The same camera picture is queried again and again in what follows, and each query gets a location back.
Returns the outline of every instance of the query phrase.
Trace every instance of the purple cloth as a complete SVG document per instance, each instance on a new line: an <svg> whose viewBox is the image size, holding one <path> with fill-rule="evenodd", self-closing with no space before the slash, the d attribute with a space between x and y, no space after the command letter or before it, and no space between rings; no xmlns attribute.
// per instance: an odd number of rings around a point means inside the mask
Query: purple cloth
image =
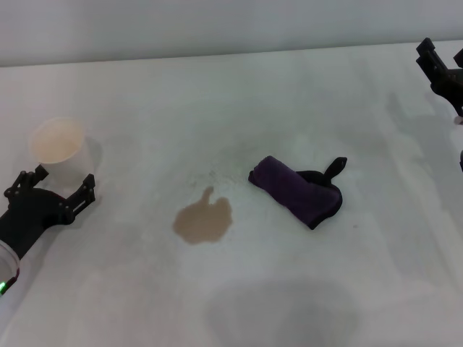
<svg viewBox="0 0 463 347"><path fill-rule="evenodd" d="M327 187L307 182L271 156L264 158L250 172L249 182L269 193L312 230L335 215L342 204L341 192L331 185L331 181Z"/></svg>

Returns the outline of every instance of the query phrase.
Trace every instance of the paper cup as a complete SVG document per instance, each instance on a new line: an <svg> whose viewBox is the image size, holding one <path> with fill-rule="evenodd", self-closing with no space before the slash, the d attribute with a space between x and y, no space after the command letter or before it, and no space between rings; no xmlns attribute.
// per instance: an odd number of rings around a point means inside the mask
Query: paper cup
<svg viewBox="0 0 463 347"><path fill-rule="evenodd" d="M35 159L58 184L79 186L88 174L93 174L85 132L76 119L46 121L32 133L29 146Z"/></svg>

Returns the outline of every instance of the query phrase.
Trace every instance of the white table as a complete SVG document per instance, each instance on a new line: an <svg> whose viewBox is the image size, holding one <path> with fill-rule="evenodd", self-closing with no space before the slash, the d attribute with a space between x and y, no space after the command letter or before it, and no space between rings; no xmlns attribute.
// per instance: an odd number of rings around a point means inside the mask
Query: white table
<svg viewBox="0 0 463 347"><path fill-rule="evenodd" d="M0 346L463 346L463 128L416 46L0 69L1 189L74 116L99 196L22 260ZM250 185L266 155L347 156L339 213L312 232ZM191 245L172 223L207 186L233 224Z"/></svg>

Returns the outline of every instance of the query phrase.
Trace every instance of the brown liquid stain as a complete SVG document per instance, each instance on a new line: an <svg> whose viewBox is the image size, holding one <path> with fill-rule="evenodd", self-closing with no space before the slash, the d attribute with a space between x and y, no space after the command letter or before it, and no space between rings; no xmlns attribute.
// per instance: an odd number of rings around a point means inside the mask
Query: brown liquid stain
<svg viewBox="0 0 463 347"><path fill-rule="evenodd" d="M189 244L217 242L233 223L227 198L220 197L215 203L209 203L213 190L213 187L206 188L199 201L180 210L175 218L172 226L175 233Z"/></svg>

